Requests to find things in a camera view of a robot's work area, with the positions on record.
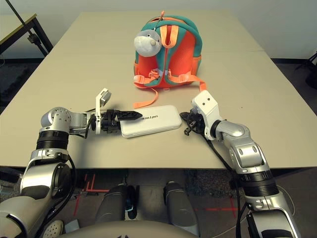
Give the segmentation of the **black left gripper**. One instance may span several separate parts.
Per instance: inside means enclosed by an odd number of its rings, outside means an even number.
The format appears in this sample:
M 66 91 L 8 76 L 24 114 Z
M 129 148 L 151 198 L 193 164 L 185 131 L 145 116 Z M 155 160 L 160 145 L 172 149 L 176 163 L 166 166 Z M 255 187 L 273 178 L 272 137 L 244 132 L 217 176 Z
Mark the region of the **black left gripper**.
M 136 120 L 142 116 L 136 111 L 107 110 L 101 113 L 101 130 L 107 134 L 117 133 L 121 130 L 120 121 Z

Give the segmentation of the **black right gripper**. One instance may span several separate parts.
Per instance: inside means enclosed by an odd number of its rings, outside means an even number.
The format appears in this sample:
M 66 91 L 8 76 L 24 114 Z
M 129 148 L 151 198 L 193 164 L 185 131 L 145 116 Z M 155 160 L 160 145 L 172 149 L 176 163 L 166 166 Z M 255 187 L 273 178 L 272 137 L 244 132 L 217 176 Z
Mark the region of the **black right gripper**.
M 182 119 L 190 119 L 188 127 L 184 130 L 184 134 L 189 136 L 190 132 L 204 134 L 205 133 L 205 122 L 201 114 L 198 113 L 198 110 L 191 109 L 190 112 L 181 112 L 180 116 Z

